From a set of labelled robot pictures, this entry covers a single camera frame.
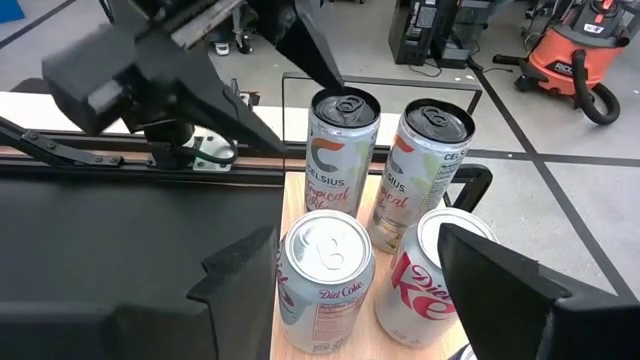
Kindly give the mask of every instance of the gray floor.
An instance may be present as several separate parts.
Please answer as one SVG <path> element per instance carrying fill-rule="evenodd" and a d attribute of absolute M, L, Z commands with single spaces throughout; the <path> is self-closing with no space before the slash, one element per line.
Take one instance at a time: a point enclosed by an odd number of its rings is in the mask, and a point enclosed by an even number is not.
<path fill-rule="evenodd" d="M 29 19 L 35 19 L 62 1 L 22 2 L 29 4 L 24 6 Z M 343 74 L 425 79 L 406 66 L 393 64 L 386 42 L 393 3 L 390 0 L 369 0 L 365 5 L 327 3 L 318 14 L 318 23 L 327 34 Z M 480 41 L 482 50 L 476 55 L 480 63 L 493 66 L 491 57 L 495 53 L 524 54 L 519 37 L 522 16 L 518 5 L 509 5 L 492 19 Z M 43 56 L 82 37 L 101 22 L 106 22 L 106 18 L 96 1 L 78 0 L 0 49 L 0 90 L 9 90 L 27 77 L 39 76 Z M 19 28 L 13 23 L 0 25 L 0 39 Z M 259 91 L 261 105 L 280 106 L 282 73 L 297 69 L 265 41 L 255 39 L 253 45 L 252 55 L 233 52 L 225 58 L 212 56 L 212 60 L 223 78 L 236 77 L 244 89 Z M 634 221 L 637 218 L 634 210 L 640 205 L 640 190 L 636 185 L 640 182 L 640 162 L 625 163 L 635 166 L 570 164 L 560 161 L 610 163 L 611 160 L 542 159 L 538 153 L 640 159 L 640 151 L 634 146 L 635 137 L 640 135 L 640 123 L 636 119 L 636 114 L 640 113 L 640 94 L 636 91 L 636 86 L 640 90 L 640 64 L 634 61 L 637 55 L 640 55 L 640 44 L 636 40 L 616 61 L 605 80 L 623 108 L 618 122 L 606 128 L 593 125 L 567 101 L 514 91 L 512 84 L 518 75 L 516 72 L 486 73 L 516 126 L 522 129 L 525 140 L 537 152 L 533 156 L 538 160 L 534 163 L 513 159 L 466 159 L 468 163 L 488 166 L 494 173 L 494 183 L 476 213 L 494 228 L 504 245 L 607 291 L 624 292 L 624 284 L 616 279 L 619 272 L 636 296 L 640 295 L 639 267 L 636 265 L 636 259 L 640 258 L 640 228 Z M 426 66 L 422 70 L 435 72 Z M 476 81 L 471 72 L 450 70 L 445 70 L 438 80 Z M 287 106 L 295 107 L 307 107 L 318 89 L 309 81 L 290 81 L 286 86 Z M 410 100 L 423 96 L 463 106 L 470 99 L 469 94 L 451 91 L 375 86 L 365 89 L 381 101 L 384 112 L 401 112 Z M 478 127 L 472 145 L 474 149 L 524 152 L 522 137 L 519 139 L 514 135 L 503 115 L 489 96 L 483 96 L 474 114 Z M 540 159 L 555 160 L 544 163 Z M 543 172 L 544 169 L 549 171 L 546 178 L 541 176 L 541 167 Z M 559 190 L 556 188 L 552 192 L 548 186 L 550 181 L 557 181 Z M 575 209 L 575 214 L 572 215 L 571 209 Z M 597 260 L 588 248 L 596 253 Z M 598 255 L 598 248 L 608 259 Z M 609 260 L 617 271 L 607 266 Z"/>

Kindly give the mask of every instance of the aluminum can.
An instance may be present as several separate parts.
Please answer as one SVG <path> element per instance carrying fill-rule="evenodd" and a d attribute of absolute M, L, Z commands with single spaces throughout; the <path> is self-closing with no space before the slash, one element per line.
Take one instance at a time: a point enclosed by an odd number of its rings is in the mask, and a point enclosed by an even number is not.
<path fill-rule="evenodd" d="M 375 312 L 382 328 L 408 346 L 431 344 L 458 320 L 438 256 L 442 223 L 453 223 L 496 241 L 482 220 L 456 208 L 432 210 L 407 229 L 383 278 Z"/>
<path fill-rule="evenodd" d="M 307 137 L 307 211 L 332 209 L 356 216 L 379 128 L 380 104 L 365 91 L 325 89 L 313 97 Z"/>
<path fill-rule="evenodd" d="M 460 357 L 457 360 L 478 360 L 478 358 L 473 352 L 473 348 L 471 348 L 471 345 L 467 345 L 462 349 Z"/>
<path fill-rule="evenodd" d="M 404 231 L 437 207 L 474 132 L 471 116 L 453 104 L 420 99 L 407 106 L 367 224 L 374 246 L 395 252 Z"/>
<path fill-rule="evenodd" d="M 308 353 L 339 349 L 373 281 L 375 257 L 364 227 L 336 210 L 300 217 L 277 259 L 280 316 L 291 343 Z"/>

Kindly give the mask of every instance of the can rim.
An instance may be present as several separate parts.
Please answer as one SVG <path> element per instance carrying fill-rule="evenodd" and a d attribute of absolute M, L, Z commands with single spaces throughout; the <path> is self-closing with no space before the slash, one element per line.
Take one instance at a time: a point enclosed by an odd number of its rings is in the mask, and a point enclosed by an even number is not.
<path fill-rule="evenodd" d="M 422 216 L 422 218 L 420 219 L 420 221 L 418 222 L 418 226 L 416 228 L 416 232 L 418 235 L 418 243 L 420 244 L 420 250 L 422 250 L 422 253 L 424 254 L 424 256 L 429 260 L 429 262 L 431 262 L 432 265 L 436 266 L 438 269 L 442 269 L 442 264 L 440 264 L 440 258 L 439 255 L 436 251 L 435 255 L 431 254 L 429 251 L 427 251 L 426 247 L 425 247 L 425 241 L 422 240 L 422 232 L 423 232 L 423 228 L 425 227 L 425 225 L 427 224 L 428 221 L 433 220 L 439 216 L 443 216 L 443 215 L 447 215 L 447 216 L 456 216 L 458 218 L 463 219 L 464 221 L 466 221 L 469 224 L 474 225 L 478 230 L 480 230 L 480 232 L 489 240 L 498 243 L 498 238 L 496 237 L 496 234 L 493 232 L 493 230 L 491 230 L 491 228 L 489 227 L 489 225 L 487 225 L 484 221 L 482 221 L 482 219 L 480 219 L 479 217 L 477 217 L 476 215 L 470 213 L 470 212 L 466 212 L 464 210 L 460 210 L 458 208 L 454 208 L 454 207 L 447 207 L 447 208 L 436 208 L 434 210 L 429 211 L 428 213 L 426 213 L 424 216 Z M 432 256 L 438 256 L 438 259 L 434 260 L 432 259 Z"/>
<path fill-rule="evenodd" d="M 353 226 L 354 229 L 361 235 L 360 239 L 363 242 L 363 256 L 362 259 L 360 260 L 360 264 L 358 265 L 358 267 L 356 268 L 356 270 L 351 273 L 349 276 L 346 276 L 342 279 L 339 280 L 333 280 L 333 281 L 327 281 L 327 280 L 322 280 L 322 279 L 318 279 L 318 278 L 314 278 L 313 276 L 310 276 L 309 274 L 307 274 L 305 271 L 302 270 L 302 268 L 298 265 L 298 263 L 296 261 L 294 261 L 293 258 L 293 235 L 295 234 L 296 230 L 298 228 L 300 228 L 302 225 L 306 224 L 309 220 L 312 220 L 314 218 L 318 218 L 318 217 L 325 217 L 325 216 L 333 216 L 333 217 L 337 217 L 340 218 L 341 220 L 349 223 L 349 225 Z M 373 249 L 372 249 L 372 245 L 371 245 L 371 240 L 369 239 L 369 234 L 367 234 L 367 231 L 365 230 L 364 226 L 362 226 L 362 224 L 360 224 L 360 222 L 358 220 L 356 220 L 355 218 L 353 218 L 352 216 L 345 214 L 341 211 L 337 211 L 337 210 L 329 210 L 329 209 L 320 209 L 320 210 L 313 210 L 310 211 L 304 215 L 302 215 L 301 217 L 299 217 L 291 226 L 291 228 L 289 229 L 289 231 L 287 232 L 287 235 L 285 236 L 285 256 L 287 257 L 287 261 L 289 261 L 289 264 L 291 264 L 291 266 L 296 270 L 296 272 L 304 277 L 305 279 L 312 281 L 314 283 L 318 283 L 318 284 L 324 284 L 324 285 L 339 285 L 339 284 L 344 284 L 346 282 L 349 282 L 355 278 L 357 278 L 358 276 L 360 276 L 360 274 L 362 274 L 364 272 L 364 270 L 367 268 L 369 262 L 371 261 L 371 257 L 373 256 Z"/>
<path fill-rule="evenodd" d="M 408 115 L 409 112 L 419 108 L 419 107 L 423 107 L 423 106 L 436 106 L 436 107 L 440 107 L 442 110 L 447 111 L 449 113 L 451 113 L 452 115 L 454 115 L 455 117 L 457 117 L 462 124 L 464 125 L 464 127 L 467 129 L 467 136 L 460 140 L 460 141 L 446 141 L 446 140 L 442 140 L 442 139 L 436 139 L 432 136 L 428 136 L 428 135 L 424 135 L 422 133 L 420 133 L 416 128 L 414 128 L 411 123 L 407 120 L 408 119 Z M 469 115 L 469 113 L 467 113 L 466 111 L 464 111 L 462 108 L 458 107 L 457 105 L 448 103 L 448 102 L 444 102 L 444 101 L 440 101 L 440 100 L 435 100 L 435 99 L 417 99 L 417 100 L 413 100 L 412 102 L 409 103 L 409 105 L 407 105 L 407 107 L 404 109 L 404 112 L 402 113 L 402 116 L 404 117 L 404 122 L 411 128 L 411 130 L 413 130 L 413 132 L 415 132 L 416 134 L 418 134 L 418 136 L 425 138 L 425 139 L 429 139 L 441 144 L 462 144 L 466 141 L 468 141 L 469 139 L 471 139 L 473 137 L 473 135 L 476 132 L 476 124 L 473 122 L 473 118 L 471 118 L 471 115 Z"/>
<path fill-rule="evenodd" d="M 356 95 L 362 98 L 362 100 L 364 100 L 364 102 L 371 107 L 371 110 L 373 110 L 373 113 L 374 113 L 373 119 L 362 125 L 340 126 L 332 122 L 329 122 L 327 119 L 324 118 L 324 116 L 322 116 L 322 114 L 318 113 L 317 107 L 322 100 L 326 99 L 329 96 L 341 96 L 341 95 Z M 368 92 L 358 88 L 351 87 L 351 86 L 345 86 L 344 90 L 322 89 L 318 91 L 311 99 L 311 111 L 313 112 L 313 115 L 316 118 L 318 118 L 320 121 L 322 121 L 327 125 L 334 126 L 340 129 L 361 129 L 361 128 L 370 126 L 371 124 L 375 124 L 380 120 L 381 107 L 380 107 L 380 103 L 378 102 L 378 99 L 376 99 L 373 95 L 369 94 Z"/>
<path fill-rule="evenodd" d="M 462 351 L 458 360 L 476 360 L 476 354 L 473 352 L 471 344 L 467 344 L 464 347 L 464 351 Z"/>

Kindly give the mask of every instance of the pull tab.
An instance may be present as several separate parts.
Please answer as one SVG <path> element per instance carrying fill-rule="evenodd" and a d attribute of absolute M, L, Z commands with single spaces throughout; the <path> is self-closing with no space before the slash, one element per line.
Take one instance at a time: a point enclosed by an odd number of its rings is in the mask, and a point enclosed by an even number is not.
<path fill-rule="evenodd" d="M 320 262 L 329 270 L 338 270 L 344 263 L 344 256 L 338 250 L 338 241 L 333 238 L 316 243 Z"/>
<path fill-rule="evenodd" d="M 336 102 L 336 108 L 341 113 L 353 113 L 360 109 L 364 105 L 364 100 L 357 96 L 347 95 L 343 96 Z"/>
<path fill-rule="evenodd" d="M 429 120 L 429 122 L 433 126 L 447 127 L 449 125 L 449 121 L 447 121 L 447 119 L 442 116 L 439 109 L 430 106 L 424 106 L 420 108 L 420 113 L 422 114 L 422 116 L 424 116 L 425 119 Z"/>

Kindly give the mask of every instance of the nutrition label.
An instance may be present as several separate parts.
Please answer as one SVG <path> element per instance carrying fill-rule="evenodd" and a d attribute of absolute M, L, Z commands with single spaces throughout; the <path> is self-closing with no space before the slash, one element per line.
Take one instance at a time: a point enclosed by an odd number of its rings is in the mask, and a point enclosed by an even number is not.
<path fill-rule="evenodd" d="M 313 324 L 313 341 L 329 341 L 349 333 L 364 296 L 339 304 L 318 304 Z"/>
<path fill-rule="evenodd" d="M 455 175 L 461 162 L 462 158 L 455 163 L 440 165 L 440 169 L 438 169 L 438 173 L 429 188 L 429 196 L 427 196 L 420 205 L 420 211 L 417 213 L 418 216 L 422 216 L 425 212 L 435 209 L 438 206 L 440 199 L 442 199 L 444 192 L 447 191 L 449 183 L 451 183 L 451 178 Z"/>

